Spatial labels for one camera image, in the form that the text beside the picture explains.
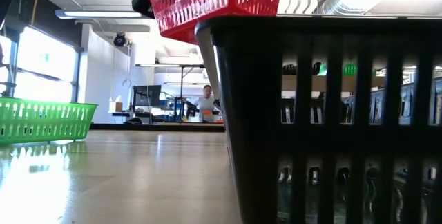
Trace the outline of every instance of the person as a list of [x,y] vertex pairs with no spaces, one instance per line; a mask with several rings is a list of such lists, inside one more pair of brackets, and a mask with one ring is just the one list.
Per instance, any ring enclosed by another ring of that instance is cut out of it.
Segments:
[[203,121],[204,111],[215,110],[215,98],[212,96],[212,87],[210,85],[204,86],[202,89],[203,96],[199,97],[193,104],[200,110],[200,121]]

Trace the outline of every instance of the floor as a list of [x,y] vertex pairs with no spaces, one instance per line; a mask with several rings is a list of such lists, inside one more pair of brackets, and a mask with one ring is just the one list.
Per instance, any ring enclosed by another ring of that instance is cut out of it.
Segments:
[[0,148],[0,223],[241,224],[223,133]]

